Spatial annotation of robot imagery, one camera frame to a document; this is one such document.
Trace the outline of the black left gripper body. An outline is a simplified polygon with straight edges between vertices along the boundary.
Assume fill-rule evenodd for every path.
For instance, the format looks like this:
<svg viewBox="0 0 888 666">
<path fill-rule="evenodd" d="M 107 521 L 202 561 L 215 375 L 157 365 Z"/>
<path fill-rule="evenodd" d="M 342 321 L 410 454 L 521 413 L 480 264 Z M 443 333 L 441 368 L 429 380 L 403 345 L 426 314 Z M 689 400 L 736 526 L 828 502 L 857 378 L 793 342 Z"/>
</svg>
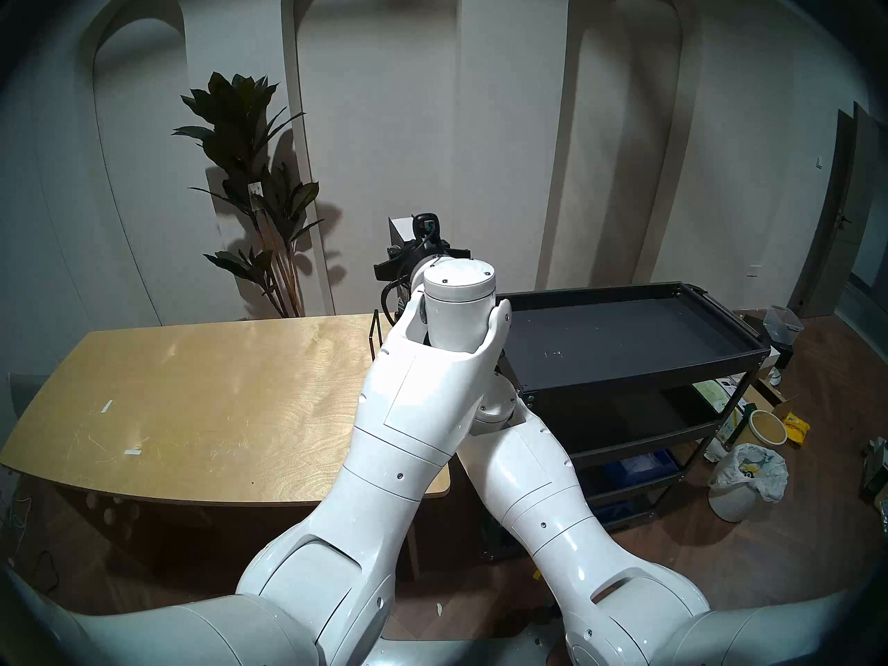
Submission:
<svg viewBox="0 0 888 666">
<path fill-rule="evenodd" d="M 413 271 L 428 257 L 470 258 L 469 249 L 457 249 L 443 240 L 411 240 L 388 249 L 388 260 L 374 265 L 374 275 L 379 282 L 394 282 L 403 276 L 412 277 Z"/>
</svg>

